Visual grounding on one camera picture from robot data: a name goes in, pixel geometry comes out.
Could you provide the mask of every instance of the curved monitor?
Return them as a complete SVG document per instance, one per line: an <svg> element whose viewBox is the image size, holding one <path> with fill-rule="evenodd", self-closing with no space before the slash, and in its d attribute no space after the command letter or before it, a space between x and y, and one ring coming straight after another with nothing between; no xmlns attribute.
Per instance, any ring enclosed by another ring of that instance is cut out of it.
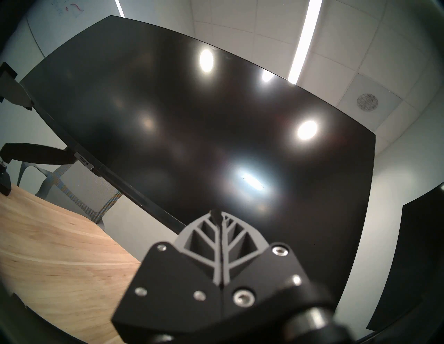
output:
<svg viewBox="0 0 444 344"><path fill-rule="evenodd" d="M240 57L115 16L21 83L67 145L173 231L219 208L290 245L339 301L372 180L361 124Z"/></svg>

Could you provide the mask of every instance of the wood grain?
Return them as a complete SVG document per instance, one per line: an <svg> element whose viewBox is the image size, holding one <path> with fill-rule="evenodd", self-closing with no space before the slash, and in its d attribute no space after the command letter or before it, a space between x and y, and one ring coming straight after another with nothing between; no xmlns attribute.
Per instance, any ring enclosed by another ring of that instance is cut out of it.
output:
<svg viewBox="0 0 444 344"><path fill-rule="evenodd" d="M70 335L123 343L110 319L139 265L87 218L17 186L0 194L3 283Z"/></svg>

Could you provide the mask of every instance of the gray 3d-printed part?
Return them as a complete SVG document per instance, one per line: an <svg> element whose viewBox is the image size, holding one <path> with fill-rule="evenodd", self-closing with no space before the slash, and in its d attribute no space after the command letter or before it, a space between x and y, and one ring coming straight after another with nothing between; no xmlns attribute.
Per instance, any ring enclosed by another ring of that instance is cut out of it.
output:
<svg viewBox="0 0 444 344"><path fill-rule="evenodd" d="M208 213L185 227L174 246L221 286L229 284L269 245L257 229L222 212L222 232Z"/></svg>

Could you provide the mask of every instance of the office chair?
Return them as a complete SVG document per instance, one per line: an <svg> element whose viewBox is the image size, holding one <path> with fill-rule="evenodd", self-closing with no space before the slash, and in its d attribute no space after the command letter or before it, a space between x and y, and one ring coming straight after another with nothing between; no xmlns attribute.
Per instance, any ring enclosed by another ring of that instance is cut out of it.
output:
<svg viewBox="0 0 444 344"><path fill-rule="evenodd" d="M17 186L28 167L35 167L46 176L36 196L52 204L83 215L104 230L102 216L120 198L122 193L105 179L96 176L80 161L62 165L54 172L35 164L23 162Z"/></svg>

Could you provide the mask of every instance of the speaker grille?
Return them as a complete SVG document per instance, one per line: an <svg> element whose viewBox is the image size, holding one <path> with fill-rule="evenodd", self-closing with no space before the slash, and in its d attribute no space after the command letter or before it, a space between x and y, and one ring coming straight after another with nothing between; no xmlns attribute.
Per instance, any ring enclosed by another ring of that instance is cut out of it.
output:
<svg viewBox="0 0 444 344"><path fill-rule="evenodd" d="M356 101L358 107L365 112L370 112L378 107L378 98L371 93L364 93L358 97Z"/></svg>

